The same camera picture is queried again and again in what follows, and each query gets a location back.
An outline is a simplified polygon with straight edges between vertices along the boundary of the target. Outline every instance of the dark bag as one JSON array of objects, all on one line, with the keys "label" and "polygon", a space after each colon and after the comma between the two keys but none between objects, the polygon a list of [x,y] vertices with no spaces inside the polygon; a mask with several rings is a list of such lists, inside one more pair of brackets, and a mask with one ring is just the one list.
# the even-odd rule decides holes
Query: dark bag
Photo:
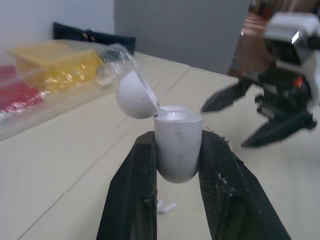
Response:
[{"label": "dark bag", "polygon": [[82,30],[72,26],[63,25],[58,22],[53,23],[53,39],[94,42],[94,43],[103,44],[103,45],[121,44],[132,55],[135,53],[135,50],[136,50],[135,37],[106,34],[102,32],[91,31],[90,29]]}]

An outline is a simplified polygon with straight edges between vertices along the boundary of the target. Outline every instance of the white wall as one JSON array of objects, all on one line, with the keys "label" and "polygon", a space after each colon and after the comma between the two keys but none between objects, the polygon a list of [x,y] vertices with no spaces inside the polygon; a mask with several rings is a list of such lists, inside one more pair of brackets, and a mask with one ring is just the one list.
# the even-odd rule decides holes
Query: white wall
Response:
[{"label": "white wall", "polygon": [[0,52],[51,38],[52,22],[114,32],[114,0],[2,0]]}]

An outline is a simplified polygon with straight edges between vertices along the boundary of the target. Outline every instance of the black robot claw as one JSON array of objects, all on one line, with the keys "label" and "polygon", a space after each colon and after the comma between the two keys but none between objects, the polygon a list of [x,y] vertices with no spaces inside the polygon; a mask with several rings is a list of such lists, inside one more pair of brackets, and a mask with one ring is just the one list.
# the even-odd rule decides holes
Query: black robot claw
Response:
[{"label": "black robot claw", "polygon": [[246,95],[250,86],[251,82],[240,80],[237,84],[215,93],[203,105],[201,112],[218,112],[233,105],[234,101]]}]

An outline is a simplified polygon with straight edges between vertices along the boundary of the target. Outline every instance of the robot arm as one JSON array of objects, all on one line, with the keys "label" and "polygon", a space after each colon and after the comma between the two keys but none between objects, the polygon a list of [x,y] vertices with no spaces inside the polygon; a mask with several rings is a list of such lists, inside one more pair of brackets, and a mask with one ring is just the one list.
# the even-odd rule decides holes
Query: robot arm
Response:
[{"label": "robot arm", "polygon": [[214,94],[202,112],[217,112],[243,96],[251,85],[263,89],[256,96],[257,112],[268,122],[242,147],[260,147],[281,141],[317,123],[310,108],[320,103],[320,21],[312,14],[278,13],[263,35],[275,67],[266,72],[245,73],[239,82]]}]

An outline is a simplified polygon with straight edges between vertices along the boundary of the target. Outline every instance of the gray wall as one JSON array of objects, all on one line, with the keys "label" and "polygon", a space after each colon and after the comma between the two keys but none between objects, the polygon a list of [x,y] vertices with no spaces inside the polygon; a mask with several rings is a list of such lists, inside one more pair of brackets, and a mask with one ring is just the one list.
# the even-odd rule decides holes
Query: gray wall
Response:
[{"label": "gray wall", "polygon": [[115,32],[137,50],[225,74],[249,0],[115,0]]}]

